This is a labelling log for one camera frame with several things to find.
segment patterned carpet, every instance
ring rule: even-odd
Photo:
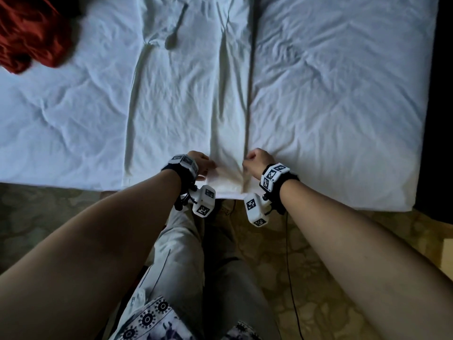
[[[0,183],[0,272],[48,234],[99,200],[97,192]],[[440,264],[448,225],[417,212],[366,212]],[[239,247],[258,277],[284,340],[299,339],[286,267],[285,218],[273,212],[266,228],[248,223],[242,202],[230,215]],[[345,295],[292,219],[288,221],[289,268],[301,329],[306,340],[380,339]]]

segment red cloth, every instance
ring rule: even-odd
[[[0,0],[0,65],[9,72],[31,59],[56,67],[71,45],[69,21],[48,0]]]

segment leg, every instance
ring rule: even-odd
[[[206,283],[203,316],[207,339],[218,340],[238,321],[263,340],[280,339],[274,315],[234,239],[228,212],[206,223],[203,240]]]
[[[203,264],[201,237],[192,211],[188,208],[176,211],[173,208],[167,227],[155,243],[154,263],[136,289],[136,292],[144,290],[146,303],[163,296],[197,339],[204,337]],[[128,318],[129,315],[122,316],[123,320]]]

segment black cable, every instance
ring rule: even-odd
[[[288,261],[288,212],[286,212],[286,268],[288,269],[288,280],[289,280],[289,289],[291,291],[291,298],[293,300],[294,312],[297,318],[297,327],[299,328],[299,335],[300,338],[303,340],[302,331],[300,330],[300,322],[299,322],[299,315],[297,314],[296,309],[296,302],[294,302],[294,295],[293,295],[293,286],[291,284],[291,275],[289,274],[289,261]]]

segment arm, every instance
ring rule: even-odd
[[[274,163],[255,149],[256,178]],[[450,339],[453,282],[393,233],[297,180],[280,199],[330,273],[386,339]]]
[[[207,156],[190,152],[205,174]],[[172,170],[111,195],[0,276],[1,339],[94,337],[131,286],[179,195]]]

